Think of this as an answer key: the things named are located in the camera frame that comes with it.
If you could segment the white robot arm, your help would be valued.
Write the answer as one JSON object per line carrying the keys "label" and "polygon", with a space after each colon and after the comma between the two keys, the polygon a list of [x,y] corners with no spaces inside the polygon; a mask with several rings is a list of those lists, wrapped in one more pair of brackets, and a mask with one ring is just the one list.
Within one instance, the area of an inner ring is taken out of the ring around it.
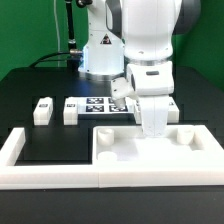
{"label": "white robot arm", "polygon": [[109,80],[119,108],[137,103],[136,121],[150,137],[163,135],[174,91],[172,37],[188,32],[201,0],[76,0],[88,9],[88,42],[79,72]]}

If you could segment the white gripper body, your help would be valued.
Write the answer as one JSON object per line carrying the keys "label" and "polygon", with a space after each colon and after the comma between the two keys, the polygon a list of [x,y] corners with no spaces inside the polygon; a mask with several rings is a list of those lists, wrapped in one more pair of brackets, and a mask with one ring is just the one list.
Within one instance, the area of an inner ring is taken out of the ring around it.
{"label": "white gripper body", "polygon": [[126,105],[126,97],[138,103],[142,131],[148,137],[164,134],[173,91],[171,61],[153,66],[128,64],[126,76],[111,81],[111,97],[118,108]]}

